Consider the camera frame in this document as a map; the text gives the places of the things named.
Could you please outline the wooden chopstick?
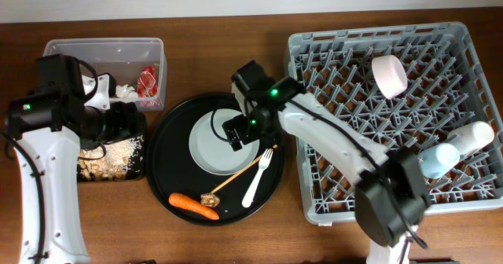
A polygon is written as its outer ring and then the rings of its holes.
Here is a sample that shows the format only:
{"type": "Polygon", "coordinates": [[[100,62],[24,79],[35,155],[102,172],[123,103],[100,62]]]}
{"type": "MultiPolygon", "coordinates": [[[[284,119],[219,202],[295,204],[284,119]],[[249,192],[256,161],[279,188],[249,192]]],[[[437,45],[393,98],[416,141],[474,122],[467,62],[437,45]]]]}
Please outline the wooden chopstick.
{"type": "Polygon", "coordinates": [[[259,157],[255,158],[252,162],[250,162],[245,168],[242,170],[239,170],[236,174],[232,175],[230,178],[227,178],[222,184],[218,185],[216,188],[214,188],[210,193],[215,194],[218,192],[221,188],[229,184],[233,179],[237,178],[239,175],[243,174],[248,168],[255,166],[261,159],[262,157],[266,154],[267,151],[271,150],[273,151],[274,149],[277,148],[277,145],[274,145],[272,148],[267,149],[262,155],[259,157]]]}

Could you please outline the white plastic fork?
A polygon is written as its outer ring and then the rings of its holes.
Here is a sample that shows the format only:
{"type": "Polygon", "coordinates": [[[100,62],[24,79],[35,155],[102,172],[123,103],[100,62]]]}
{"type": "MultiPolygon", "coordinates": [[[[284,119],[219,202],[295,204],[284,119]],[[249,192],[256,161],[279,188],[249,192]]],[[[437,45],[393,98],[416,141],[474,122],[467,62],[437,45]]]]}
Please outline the white plastic fork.
{"type": "Polygon", "coordinates": [[[272,148],[267,149],[262,154],[260,161],[259,161],[259,168],[258,168],[251,184],[249,185],[248,190],[244,194],[244,198],[241,202],[241,205],[243,207],[248,208],[251,206],[253,198],[254,198],[255,193],[257,191],[257,188],[259,186],[260,179],[261,179],[265,169],[270,165],[270,161],[272,160],[273,154],[274,154],[274,150],[272,148]]]}

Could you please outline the red snack wrapper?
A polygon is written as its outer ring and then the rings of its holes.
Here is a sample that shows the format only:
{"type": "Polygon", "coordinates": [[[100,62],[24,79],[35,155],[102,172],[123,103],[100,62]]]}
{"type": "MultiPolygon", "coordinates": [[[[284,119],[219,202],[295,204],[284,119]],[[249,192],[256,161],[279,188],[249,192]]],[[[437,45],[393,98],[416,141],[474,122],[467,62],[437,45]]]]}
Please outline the red snack wrapper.
{"type": "Polygon", "coordinates": [[[157,95],[156,67],[154,65],[142,69],[137,81],[137,94],[139,97],[154,97],[157,95]]]}

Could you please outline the grey plate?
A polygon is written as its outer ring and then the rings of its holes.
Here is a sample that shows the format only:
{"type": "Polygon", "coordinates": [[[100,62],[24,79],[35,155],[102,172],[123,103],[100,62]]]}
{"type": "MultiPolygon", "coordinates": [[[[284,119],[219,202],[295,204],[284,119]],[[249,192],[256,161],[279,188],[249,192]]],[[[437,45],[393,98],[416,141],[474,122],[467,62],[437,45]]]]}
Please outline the grey plate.
{"type": "Polygon", "coordinates": [[[196,164],[210,174],[235,174],[254,160],[259,152],[258,141],[234,151],[228,142],[218,139],[211,128],[212,111],[194,124],[189,135],[189,151],[196,164]]]}

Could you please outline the brown food lump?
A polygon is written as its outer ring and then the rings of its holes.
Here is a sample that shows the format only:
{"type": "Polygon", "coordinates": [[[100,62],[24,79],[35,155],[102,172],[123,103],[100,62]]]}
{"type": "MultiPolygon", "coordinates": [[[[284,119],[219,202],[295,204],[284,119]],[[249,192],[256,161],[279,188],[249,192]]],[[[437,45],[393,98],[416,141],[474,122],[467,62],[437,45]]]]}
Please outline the brown food lump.
{"type": "Polygon", "coordinates": [[[217,207],[220,199],[213,193],[205,193],[200,196],[200,203],[205,207],[217,207]]]}

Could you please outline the orange carrot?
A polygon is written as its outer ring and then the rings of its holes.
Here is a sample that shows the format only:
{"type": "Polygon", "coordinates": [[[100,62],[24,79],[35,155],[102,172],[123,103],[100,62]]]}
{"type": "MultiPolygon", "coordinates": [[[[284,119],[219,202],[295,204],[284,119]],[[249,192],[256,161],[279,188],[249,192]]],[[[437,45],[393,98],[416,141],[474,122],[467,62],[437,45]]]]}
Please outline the orange carrot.
{"type": "Polygon", "coordinates": [[[181,193],[172,193],[168,198],[168,202],[173,207],[197,213],[210,220],[219,220],[218,214],[210,207],[206,207],[181,193]]]}

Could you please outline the small pink saucer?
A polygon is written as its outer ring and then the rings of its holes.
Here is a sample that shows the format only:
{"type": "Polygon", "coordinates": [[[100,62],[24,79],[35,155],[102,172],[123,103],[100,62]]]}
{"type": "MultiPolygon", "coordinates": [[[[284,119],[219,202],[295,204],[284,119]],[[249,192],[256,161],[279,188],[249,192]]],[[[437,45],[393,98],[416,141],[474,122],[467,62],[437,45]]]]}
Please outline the small pink saucer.
{"type": "Polygon", "coordinates": [[[396,56],[375,57],[371,62],[371,68],[380,92],[388,100],[397,97],[407,89],[406,71],[396,56]]]}

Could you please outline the blue plastic cup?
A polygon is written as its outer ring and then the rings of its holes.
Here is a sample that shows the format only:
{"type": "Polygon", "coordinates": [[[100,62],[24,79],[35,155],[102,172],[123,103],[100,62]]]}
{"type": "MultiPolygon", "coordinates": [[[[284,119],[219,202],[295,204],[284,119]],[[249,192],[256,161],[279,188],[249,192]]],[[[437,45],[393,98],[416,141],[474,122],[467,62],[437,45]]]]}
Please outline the blue plastic cup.
{"type": "Polygon", "coordinates": [[[442,143],[418,154],[420,169],[426,178],[441,178],[460,161],[459,151],[451,144],[442,143]]]}

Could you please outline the white paper cup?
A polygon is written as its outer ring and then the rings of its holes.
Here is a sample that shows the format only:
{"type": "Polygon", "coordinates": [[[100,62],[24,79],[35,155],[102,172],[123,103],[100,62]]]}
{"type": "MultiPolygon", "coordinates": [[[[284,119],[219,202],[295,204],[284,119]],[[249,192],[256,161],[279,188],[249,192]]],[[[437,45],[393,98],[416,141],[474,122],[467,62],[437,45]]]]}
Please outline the white paper cup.
{"type": "Polygon", "coordinates": [[[461,156],[469,156],[494,140],[494,130],[488,123],[477,121],[450,131],[447,137],[461,156]]]}

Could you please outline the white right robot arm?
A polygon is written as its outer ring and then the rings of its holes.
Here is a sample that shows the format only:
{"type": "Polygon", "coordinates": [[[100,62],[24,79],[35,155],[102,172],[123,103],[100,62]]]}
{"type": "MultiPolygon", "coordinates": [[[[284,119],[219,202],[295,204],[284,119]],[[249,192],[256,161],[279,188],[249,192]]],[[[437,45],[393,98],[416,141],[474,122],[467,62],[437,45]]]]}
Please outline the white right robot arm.
{"type": "Polygon", "coordinates": [[[332,115],[291,77],[276,81],[250,61],[231,77],[241,114],[223,124],[233,150],[259,141],[268,149],[291,134],[331,163],[354,188],[356,221],[370,239],[368,263],[407,263],[431,203],[417,155],[390,150],[332,115]]]}

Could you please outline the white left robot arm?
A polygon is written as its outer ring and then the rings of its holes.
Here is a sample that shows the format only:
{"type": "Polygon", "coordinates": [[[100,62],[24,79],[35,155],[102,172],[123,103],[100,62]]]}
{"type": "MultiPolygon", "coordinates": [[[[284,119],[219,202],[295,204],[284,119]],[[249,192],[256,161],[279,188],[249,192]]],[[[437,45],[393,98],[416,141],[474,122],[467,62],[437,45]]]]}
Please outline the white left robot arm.
{"type": "Polygon", "coordinates": [[[2,136],[15,150],[22,188],[21,263],[88,263],[79,216],[80,151],[146,132],[134,103],[108,103],[114,78],[63,54],[37,60],[39,83],[11,101],[2,136]]]}

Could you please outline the clear plastic waste bin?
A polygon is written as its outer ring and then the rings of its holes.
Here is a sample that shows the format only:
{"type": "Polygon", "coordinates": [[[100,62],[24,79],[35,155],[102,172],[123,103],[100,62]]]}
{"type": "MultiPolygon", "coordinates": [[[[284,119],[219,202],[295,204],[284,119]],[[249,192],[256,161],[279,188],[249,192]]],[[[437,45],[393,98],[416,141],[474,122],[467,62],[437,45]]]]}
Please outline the clear plastic waste bin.
{"type": "Polygon", "coordinates": [[[159,38],[70,38],[46,44],[43,55],[64,54],[90,64],[99,75],[108,73],[118,86],[138,85],[144,68],[156,70],[157,93],[151,97],[110,97],[108,102],[134,102],[140,112],[164,109],[167,58],[159,38]]]}

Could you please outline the grey dishwasher rack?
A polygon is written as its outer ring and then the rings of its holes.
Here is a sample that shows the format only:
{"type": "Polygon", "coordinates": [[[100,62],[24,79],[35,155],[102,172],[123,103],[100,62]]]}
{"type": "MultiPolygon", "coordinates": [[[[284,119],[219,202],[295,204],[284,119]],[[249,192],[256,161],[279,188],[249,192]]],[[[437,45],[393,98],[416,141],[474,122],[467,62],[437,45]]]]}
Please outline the grey dishwasher rack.
{"type": "Polygon", "coordinates": [[[502,205],[502,121],[468,29],[459,22],[370,27],[291,35],[285,72],[331,114],[390,149],[415,152],[451,141],[451,132],[488,123],[493,141],[463,156],[441,178],[427,180],[430,214],[502,205]],[[387,99],[371,62],[397,57],[408,79],[387,99]]]}

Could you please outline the crumpled white tissue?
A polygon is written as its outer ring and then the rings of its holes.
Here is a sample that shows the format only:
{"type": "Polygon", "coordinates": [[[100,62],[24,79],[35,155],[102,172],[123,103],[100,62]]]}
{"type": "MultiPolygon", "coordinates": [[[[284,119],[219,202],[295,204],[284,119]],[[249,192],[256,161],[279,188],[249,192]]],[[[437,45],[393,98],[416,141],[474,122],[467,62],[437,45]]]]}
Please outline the crumpled white tissue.
{"type": "Polygon", "coordinates": [[[116,86],[116,97],[118,97],[118,98],[135,98],[135,97],[138,97],[138,93],[133,86],[129,86],[129,85],[116,86]]]}

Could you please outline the round black serving tray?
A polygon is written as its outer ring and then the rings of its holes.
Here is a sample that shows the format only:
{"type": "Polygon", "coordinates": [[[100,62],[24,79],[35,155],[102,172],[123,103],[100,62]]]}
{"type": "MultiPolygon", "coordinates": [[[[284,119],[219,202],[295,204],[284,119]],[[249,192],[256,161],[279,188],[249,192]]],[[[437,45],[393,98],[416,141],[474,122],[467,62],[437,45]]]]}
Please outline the round black serving tray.
{"type": "Polygon", "coordinates": [[[189,133],[196,121],[214,109],[222,108],[239,109],[229,93],[204,93],[183,101],[160,120],[145,154],[146,176],[158,201],[177,217],[201,226],[229,225],[253,215],[273,195],[285,167],[285,151],[280,148],[274,152],[249,208],[243,207],[241,201],[258,170],[257,166],[225,185],[217,192],[221,200],[214,209],[218,220],[170,205],[168,199],[172,193],[181,193],[198,201],[201,194],[210,192],[226,180],[225,176],[210,174],[197,166],[189,153],[189,133]]]}

